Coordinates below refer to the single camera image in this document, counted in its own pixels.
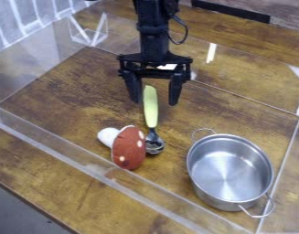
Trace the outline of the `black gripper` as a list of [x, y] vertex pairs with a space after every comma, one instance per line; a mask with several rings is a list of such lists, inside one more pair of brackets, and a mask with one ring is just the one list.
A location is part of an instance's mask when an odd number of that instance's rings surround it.
[[168, 49], [168, 35], [140, 34], [138, 53], [117, 56], [119, 75], [124, 79], [132, 102], [142, 100], [142, 78], [168, 79], [168, 104], [175, 106], [182, 83], [191, 79], [192, 59], [174, 54]]

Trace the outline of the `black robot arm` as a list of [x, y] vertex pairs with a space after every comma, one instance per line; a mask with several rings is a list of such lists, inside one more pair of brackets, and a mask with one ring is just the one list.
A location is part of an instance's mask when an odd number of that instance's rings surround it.
[[140, 38], [140, 52], [119, 55], [119, 75], [135, 103], [142, 101], [142, 79], [168, 79], [168, 104], [178, 104], [182, 84], [191, 79], [190, 57], [175, 55], [168, 49], [168, 20], [184, 22], [176, 17], [178, 0], [132, 0]]

